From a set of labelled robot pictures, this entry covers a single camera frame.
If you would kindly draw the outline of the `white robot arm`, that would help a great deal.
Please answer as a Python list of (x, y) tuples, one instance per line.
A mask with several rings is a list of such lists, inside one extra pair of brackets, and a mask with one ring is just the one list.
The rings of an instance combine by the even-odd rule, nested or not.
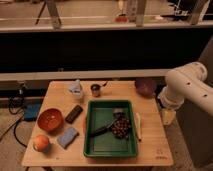
[(179, 109), (185, 99), (213, 116), (213, 87), (207, 85), (207, 69), (200, 62), (192, 62), (169, 70), (165, 75), (166, 86), (158, 95), (162, 106)]

